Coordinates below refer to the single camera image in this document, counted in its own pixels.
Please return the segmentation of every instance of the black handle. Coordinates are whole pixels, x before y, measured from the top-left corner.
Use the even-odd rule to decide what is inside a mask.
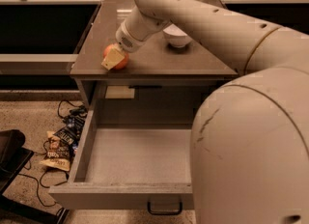
[[[153,211],[152,210],[152,204],[151,202],[147,203],[147,211],[149,214],[152,215],[178,215],[180,213],[182,213],[183,211],[183,203],[180,202],[180,206],[178,210],[173,210],[173,211]]]

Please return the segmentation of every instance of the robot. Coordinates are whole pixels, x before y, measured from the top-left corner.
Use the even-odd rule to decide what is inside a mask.
[[[239,73],[192,126],[197,223],[308,223],[309,37],[196,0],[135,4],[116,33],[124,51],[174,23]]]

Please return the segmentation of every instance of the open drawer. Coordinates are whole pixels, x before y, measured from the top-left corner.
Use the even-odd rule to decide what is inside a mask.
[[[208,86],[136,87],[106,98],[96,87],[69,182],[50,188],[68,210],[193,210],[190,129]]]

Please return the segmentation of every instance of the orange ball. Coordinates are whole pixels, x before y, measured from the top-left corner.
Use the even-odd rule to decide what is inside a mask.
[[[103,58],[106,57],[107,53],[110,51],[110,49],[114,46],[114,44],[109,44],[103,51]],[[113,70],[121,70],[123,69],[126,65],[127,65],[127,62],[128,62],[128,53],[125,52],[125,58],[119,62],[116,66],[114,66],[112,69]]]

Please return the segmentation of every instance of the speckled floor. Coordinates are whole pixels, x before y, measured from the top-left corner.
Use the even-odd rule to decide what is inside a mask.
[[[77,92],[0,92],[0,130],[16,128],[26,136],[24,147],[34,152],[43,153],[43,143],[46,141],[48,130],[58,130],[64,126],[57,116],[60,100],[67,99],[74,104],[81,104]],[[66,115],[71,106],[66,103],[61,105],[60,113]],[[35,154],[31,158],[30,170],[23,169],[22,174],[39,179],[46,167],[40,165],[43,155]],[[64,181],[65,174],[54,170],[44,176],[42,183],[51,185]],[[55,214],[60,205],[44,207],[38,200],[36,182],[33,179],[17,176],[14,182],[5,191],[5,196],[24,205],[34,207]],[[45,205],[54,204],[54,199],[48,195],[48,189],[40,187],[39,195]],[[0,210],[0,224],[36,223],[28,219]],[[143,210],[71,210],[66,224],[193,224],[195,223],[194,211],[183,211],[178,216],[152,216]]]

